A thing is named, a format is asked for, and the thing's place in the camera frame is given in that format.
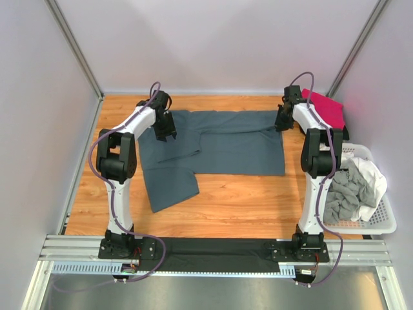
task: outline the white wall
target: white wall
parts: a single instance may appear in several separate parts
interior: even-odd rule
[[[20,309],[97,99],[43,0],[0,2],[0,300]]]
[[[387,177],[398,229],[385,239],[408,309],[413,309],[412,12],[412,1],[390,2],[336,96],[345,104],[350,137],[371,149]]]
[[[326,92],[376,0],[58,0],[105,92]]]

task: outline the gray cloth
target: gray cloth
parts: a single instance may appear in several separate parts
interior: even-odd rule
[[[327,224],[349,221],[361,204],[375,207],[374,190],[354,162],[347,160],[335,173],[328,189],[323,221]]]
[[[274,128],[277,111],[178,110],[172,115],[176,140],[158,141],[153,129],[138,139],[152,211],[197,195],[194,173],[285,174],[282,135]]]

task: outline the red fabric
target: red fabric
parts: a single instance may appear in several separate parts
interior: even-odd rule
[[[304,89],[301,94],[303,98],[307,99],[308,89]],[[323,95],[313,92],[311,94],[311,101],[316,108],[317,113],[323,118],[327,124],[333,128],[343,130],[345,122],[343,116],[343,105],[334,101],[333,99],[327,98]]]

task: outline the wooden tabletop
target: wooden tabletop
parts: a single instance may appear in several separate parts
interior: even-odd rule
[[[107,96],[94,141],[101,129],[120,124],[143,99],[147,96]],[[275,110],[281,103],[279,96],[172,96],[172,99],[171,110],[190,111]],[[283,133],[285,176],[196,174],[200,193],[157,213],[150,209],[138,157],[130,188],[135,231],[164,237],[291,238],[304,204],[305,176],[300,166],[303,143],[304,135],[297,125]],[[105,185],[86,164],[66,234],[102,236],[108,219]]]

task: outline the black mounting plate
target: black mounting plate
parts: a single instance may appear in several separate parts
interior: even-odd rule
[[[297,249],[292,241],[273,241],[266,244],[271,249],[271,257],[274,262],[308,262],[316,263],[316,254],[320,263],[328,263],[330,257],[325,242],[321,249]]]

